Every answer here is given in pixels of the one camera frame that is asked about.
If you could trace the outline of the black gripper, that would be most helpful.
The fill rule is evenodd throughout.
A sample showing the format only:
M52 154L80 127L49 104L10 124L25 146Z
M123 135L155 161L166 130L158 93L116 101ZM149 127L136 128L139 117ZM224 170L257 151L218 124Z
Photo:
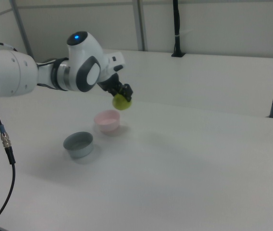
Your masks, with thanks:
M98 86L110 93L112 96L116 94L122 95L126 100L132 100L133 90L129 84L123 84L119 81L117 73L113 74L109 79L98 82Z

